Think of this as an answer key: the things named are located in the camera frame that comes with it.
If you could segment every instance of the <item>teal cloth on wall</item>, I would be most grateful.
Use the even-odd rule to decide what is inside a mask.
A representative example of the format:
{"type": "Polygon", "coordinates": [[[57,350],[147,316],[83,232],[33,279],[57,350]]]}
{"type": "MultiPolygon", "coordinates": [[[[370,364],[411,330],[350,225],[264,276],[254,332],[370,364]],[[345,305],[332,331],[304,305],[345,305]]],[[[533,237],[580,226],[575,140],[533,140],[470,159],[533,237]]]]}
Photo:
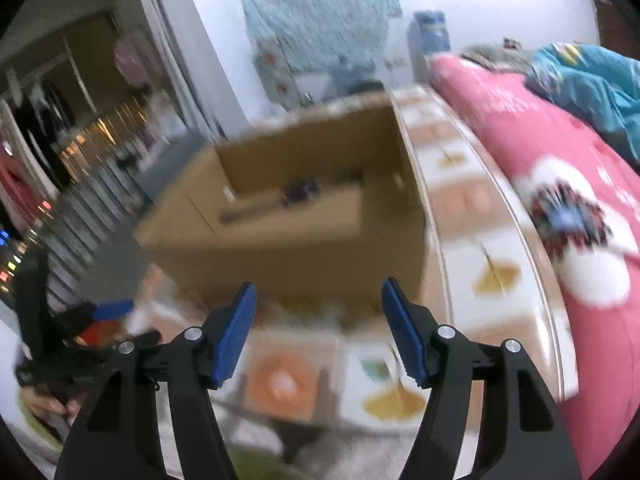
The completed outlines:
{"type": "Polygon", "coordinates": [[[293,72],[325,72],[339,57],[378,62],[399,0],[242,0],[249,38],[277,37],[293,72]]]}

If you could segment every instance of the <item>gray surface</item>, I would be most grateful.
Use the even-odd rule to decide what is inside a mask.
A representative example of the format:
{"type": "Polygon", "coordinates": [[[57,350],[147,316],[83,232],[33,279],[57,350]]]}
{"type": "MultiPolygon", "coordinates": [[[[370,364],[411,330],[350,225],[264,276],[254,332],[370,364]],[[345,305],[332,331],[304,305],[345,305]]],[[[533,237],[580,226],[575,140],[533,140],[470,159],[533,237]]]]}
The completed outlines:
{"type": "MultiPolygon", "coordinates": [[[[189,134],[173,144],[156,163],[140,176],[140,186],[156,200],[191,157],[206,143],[198,134],[189,134]]],[[[133,231],[140,219],[129,219],[116,229],[94,258],[77,290],[79,299],[103,303],[135,297],[146,274],[148,259],[136,242],[133,231]]]]}

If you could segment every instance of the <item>wall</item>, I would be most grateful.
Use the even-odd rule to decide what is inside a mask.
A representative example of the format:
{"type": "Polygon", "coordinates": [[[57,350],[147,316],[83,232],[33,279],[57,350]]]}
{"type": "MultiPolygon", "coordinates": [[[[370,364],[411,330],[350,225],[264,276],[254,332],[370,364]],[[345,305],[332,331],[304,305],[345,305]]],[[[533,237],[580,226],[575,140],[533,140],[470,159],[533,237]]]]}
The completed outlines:
{"type": "Polygon", "coordinates": [[[247,119],[260,118],[270,104],[252,62],[239,0],[193,1],[247,119]]]}
{"type": "Polygon", "coordinates": [[[0,64],[38,38],[109,6],[110,0],[26,0],[0,40],[0,64]]]}
{"type": "MultiPolygon", "coordinates": [[[[240,0],[233,1],[241,8],[240,0]]],[[[391,27],[385,57],[405,59],[400,61],[402,66],[393,70],[393,76],[385,68],[376,74],[386,84],[395,86],[412,81],[406,59],[406,28],[414,10],[440,8],[446,13],[454,51],[470,43],[501,43],[503,37],[520,40],[526,48],[556,41],[598,43],[592,0],[400,0],[400,3],[404,17],[391,27]]],[[[317,98],[328,77],[304,75],[297,81],[303,92],[309,91],[317,98]]]]}

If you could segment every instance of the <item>bed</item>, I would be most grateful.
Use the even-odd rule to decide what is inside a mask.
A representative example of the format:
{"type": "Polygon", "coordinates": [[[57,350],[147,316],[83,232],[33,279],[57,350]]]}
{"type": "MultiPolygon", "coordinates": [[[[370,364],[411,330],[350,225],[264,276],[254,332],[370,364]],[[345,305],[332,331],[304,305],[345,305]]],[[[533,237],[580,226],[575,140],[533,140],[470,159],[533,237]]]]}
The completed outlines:
{"type": "Polygon", "coordinates": [[[561,404],[584,478],[610,455],[640,404],[640,176],[586,124],[533,95],[524,77],[451,54],[430,83],[470,127],[525,206],[559,180],[604,211],[616,247],[554,261],[575,344],[579,391],[561,404]]]}

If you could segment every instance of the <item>blue container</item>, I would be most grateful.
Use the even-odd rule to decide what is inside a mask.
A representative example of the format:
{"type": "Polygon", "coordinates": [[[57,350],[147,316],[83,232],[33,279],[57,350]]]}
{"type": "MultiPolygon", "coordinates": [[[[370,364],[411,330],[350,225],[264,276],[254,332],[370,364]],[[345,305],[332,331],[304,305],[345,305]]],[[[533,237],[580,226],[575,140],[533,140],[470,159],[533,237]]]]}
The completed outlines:
{"type": "Polygon", "coordinates": [[[447,21],[441,10],[418,10],[414,12],[420,31],[422,54],[435,54],[451,50],[447,21]]]}

